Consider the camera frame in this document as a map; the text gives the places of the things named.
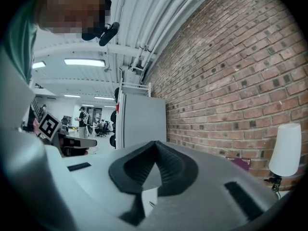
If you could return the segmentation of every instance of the white ceiling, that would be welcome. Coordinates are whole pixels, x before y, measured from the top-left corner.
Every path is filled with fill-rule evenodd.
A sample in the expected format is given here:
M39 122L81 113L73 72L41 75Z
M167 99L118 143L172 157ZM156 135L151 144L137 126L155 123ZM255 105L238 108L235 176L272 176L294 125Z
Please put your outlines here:
M80 95L81 102L97 104L106 102L97 100L94 96L113 97L114 90L119 86L120 71L123 70L125 82L138 83L141 71L130 68L138 52L139 40L160 0L111 0L111 22L119 22L118 34L105 47L100 47L97 39L83 41L78 35L57 36L50 32L39 30L34 46L35 62L44 61L46 67L34 69L34 81L56 96L64 94ZM168 0L161 11L160 19L153 25L153 32L160 20L168 11L174 0ZM166 38L158 45L151 62L154 62L167 43L185 20L204 0L194 0L182 13L179 20L168 31ZM92 66L68 66L64 58L104 59L105 68Z

